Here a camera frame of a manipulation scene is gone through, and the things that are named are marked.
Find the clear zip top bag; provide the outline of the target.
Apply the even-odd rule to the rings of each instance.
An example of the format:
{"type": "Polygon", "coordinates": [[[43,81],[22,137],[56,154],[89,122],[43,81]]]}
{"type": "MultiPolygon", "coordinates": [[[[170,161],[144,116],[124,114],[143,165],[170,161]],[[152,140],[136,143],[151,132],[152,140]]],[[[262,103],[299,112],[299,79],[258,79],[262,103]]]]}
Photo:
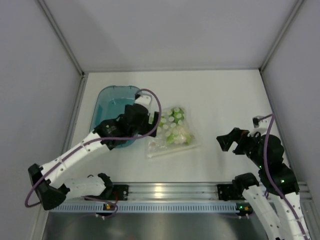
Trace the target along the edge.
{"type": "MultiPolygon", "coordinates": [[[[162,112],[167,109],[171,109],[174,107],[182,107],[181,105],[174,105],[173,107],[164,108],[162,112]]],[[[148,159],[155,158],[158,156],[173,154],[177,152],[187,151],[190,149],[194,149],[199,147],[200,141],[198,139],[197,133],[192,125],[190,125],[190,117],[185,109],[185,119],[183,121],[183,125],[177,126],[175,128],[169,128],[164,130],[157,127],[156,137],[148,137],[146,140],[146,147],[145,147],[145,156],[148,159]],[[189,129],[190,132],[193,134],[194,138],[191,144],[175,144],[174,143],[174,136],[173,130],[177,127],[183,127],[185,129],[189,129]]]]}

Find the green fake fruit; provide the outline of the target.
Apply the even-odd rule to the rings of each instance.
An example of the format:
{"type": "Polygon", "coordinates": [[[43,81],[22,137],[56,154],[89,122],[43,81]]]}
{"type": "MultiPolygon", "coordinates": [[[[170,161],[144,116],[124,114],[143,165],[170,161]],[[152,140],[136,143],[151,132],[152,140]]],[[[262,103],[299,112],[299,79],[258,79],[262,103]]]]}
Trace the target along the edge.
{"type": "Polygon", "coordinates": [[[158,127],[163,130],[182,126],[185,120],[185,109],[183,107],[173,107],[161,113],[158,127]]]}

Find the fake cauliflower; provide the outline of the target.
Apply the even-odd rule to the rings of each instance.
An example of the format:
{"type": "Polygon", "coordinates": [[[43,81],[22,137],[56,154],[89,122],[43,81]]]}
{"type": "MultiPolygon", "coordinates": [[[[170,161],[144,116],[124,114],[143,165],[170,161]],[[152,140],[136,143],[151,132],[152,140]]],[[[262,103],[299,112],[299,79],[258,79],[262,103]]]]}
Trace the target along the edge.
{"type": "Polygon", "coordinates": [[[188,128],[182,126],[176,127],[173,131],[173,142],[175,144],[185,144],[189,145],[194,139],[194,135],[188,128]]]}

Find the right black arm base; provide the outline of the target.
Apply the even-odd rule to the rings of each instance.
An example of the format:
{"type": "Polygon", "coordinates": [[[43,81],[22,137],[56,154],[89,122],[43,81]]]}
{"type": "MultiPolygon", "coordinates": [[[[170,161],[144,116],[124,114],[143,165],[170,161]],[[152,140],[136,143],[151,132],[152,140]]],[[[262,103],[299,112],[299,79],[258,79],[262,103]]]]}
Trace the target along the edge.
{"type": "Polygon", "coordinates": [[[239,190],[233,184],[218,184],[217,185],[218,199],[223,201],[244,200],[239,190]]]}

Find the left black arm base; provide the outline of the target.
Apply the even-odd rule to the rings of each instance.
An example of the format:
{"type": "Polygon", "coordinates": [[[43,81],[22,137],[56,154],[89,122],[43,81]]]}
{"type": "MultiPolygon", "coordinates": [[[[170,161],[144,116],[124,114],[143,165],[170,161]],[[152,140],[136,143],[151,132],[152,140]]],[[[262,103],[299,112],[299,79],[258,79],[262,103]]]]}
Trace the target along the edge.
{"type": "Polygon", "coordinates": [[[104,190],[100,195],[86,196],[97,200],[107,201],[127,201],[129,194],[129,185],[127,184],[115,184],[112,188],[104,190]]]}

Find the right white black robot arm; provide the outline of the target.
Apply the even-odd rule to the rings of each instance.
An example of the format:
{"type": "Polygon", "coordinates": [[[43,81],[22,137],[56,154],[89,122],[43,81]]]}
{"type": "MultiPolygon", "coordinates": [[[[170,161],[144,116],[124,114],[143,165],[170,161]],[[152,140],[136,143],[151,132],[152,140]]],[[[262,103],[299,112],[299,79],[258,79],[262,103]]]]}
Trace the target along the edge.
{"type": "Polygon", "coordinates": [[[252,131],[235,127],[216,139],[224,152],[236,143],[232,152],[247,156],[258,167],[258,177],[250,172],[237,175],[232,185],[235,196],[250,204],[268,239],[311,239],[301,209],[297,178],[283,162],[281,140],[268,134],[265,127],[252,131]]]}

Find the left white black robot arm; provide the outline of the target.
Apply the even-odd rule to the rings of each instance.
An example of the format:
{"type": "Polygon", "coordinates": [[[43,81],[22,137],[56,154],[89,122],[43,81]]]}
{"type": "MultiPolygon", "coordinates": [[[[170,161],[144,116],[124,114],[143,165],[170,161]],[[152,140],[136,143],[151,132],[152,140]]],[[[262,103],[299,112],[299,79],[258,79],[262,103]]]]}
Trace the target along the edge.
{"type": "Polygon", "coordinates": [[[149,109],[141,104],[127,104],[124,113],[113,119],[105,119],[80,143],[56,159],[43,165],[28,168],[32,184],[31,192],[39,199],[43,209],[52,210],[63,202],[75,198],[107,200],[113,194],[114,185],[108,175],[99,173],[85,178],[71,178],[71,172],[92,160],[95,155],[108,153],[127,141],[155,137],[161,111],[150,120],[149,109]]]}

